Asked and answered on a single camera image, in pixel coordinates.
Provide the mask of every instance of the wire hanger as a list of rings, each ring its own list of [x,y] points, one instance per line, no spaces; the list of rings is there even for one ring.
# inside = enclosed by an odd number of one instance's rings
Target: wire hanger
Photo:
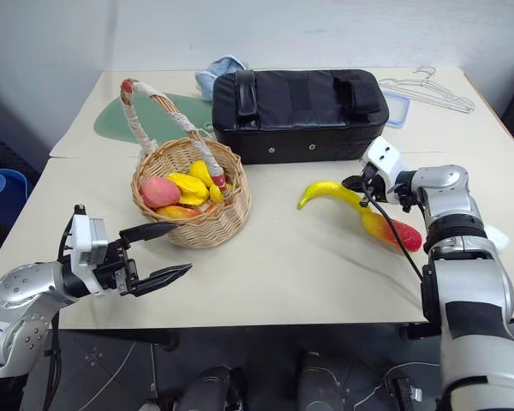
[[[405,97],[422,101],[423,103],[438,105],[439,107],[466,114],[474,111],[475,104],[472,100],[456,96],[447,87],[441,86],[431,80],[431,77],[436,73],[436,68],[422,66],[413,73],[423,73],[425,78],[397,80],[389,77],[379,80],[379,86],[388,90],[393,90]]]

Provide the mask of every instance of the yellow fruit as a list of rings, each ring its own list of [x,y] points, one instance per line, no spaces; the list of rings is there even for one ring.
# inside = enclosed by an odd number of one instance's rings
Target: yellow fruit
[[[209,197],[209,191],[206,184],[196,177],[189,176],[183,173],[171,173],[165,178],[174,182],[181,190],[180,204],[188,206],[199,206],[206,202]]]
[[[227,184],[226,187],[229,190],[232,189],[231,184]],[[223,194],[221,193],[221,190],[219,190],[219,187],[217,187],[215,184],[209,187],[209,196],[212,198],[214,203],[220,203],[223,201]]]
[[[156,210],[157,214],[170,218],[191,218],[201,214],[198,210],[192,208],[180,207],[179,205],[168,205]]]
[[[209,175],[209,171],[207,170],[206,162],[204,160],[196,160],[190,166],[189,174],[192,177],[196,177],[201,179],[206,187],[211,187],[213,185],[213,180]]]

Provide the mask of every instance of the blue cloth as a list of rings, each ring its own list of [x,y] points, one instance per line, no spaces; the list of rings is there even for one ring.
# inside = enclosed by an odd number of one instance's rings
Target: blue cloth
[[[248,65],[234,56],[223,56],[214,61],[205,70],[196,73],[198,88],[202,91],[202,99],[212,101],[213,83],[222,74],[235,73],[238,70],[246,70]]]

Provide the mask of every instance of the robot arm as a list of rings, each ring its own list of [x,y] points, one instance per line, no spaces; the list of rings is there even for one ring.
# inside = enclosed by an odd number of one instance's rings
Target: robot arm
[[[61,249],[71,236],[71,254],[59,261],[23,265],[0,279],[0,411],[17,411],[27,375],[44,347],[51,319],[85,295],[144,295],[172,283],[191,264],[165,268],[139,280],[128,259],[130,243],[150,240],[176,227],[150,223],[120,232],[108,243],[103,220],[89,218],[82,205],[65,230]]]
[[[514,336],[508,329],[514,293],[469,195],[468,172],[456,165],[408,170],[382,137],[362,162],[362,174],[347,178],[345,187],[364,187],[375,200],[405,211],[419,206],[425,219],[421,296],[425,317],[442,333],[439,409],[514,410]]]

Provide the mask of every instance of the yellow banana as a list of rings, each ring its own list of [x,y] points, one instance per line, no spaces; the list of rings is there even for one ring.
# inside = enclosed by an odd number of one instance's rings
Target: yellow banana
[[[359,212],[371,212],[369,207],[362,207],[360,205],[361,198],[358,194],[343,187],[343,185],[338,182],[315,182],[310,184],[302,194],[297,208],[303,208],[309,200],[321,195],[331,195],[336,199],[340,199],[353,206]]]

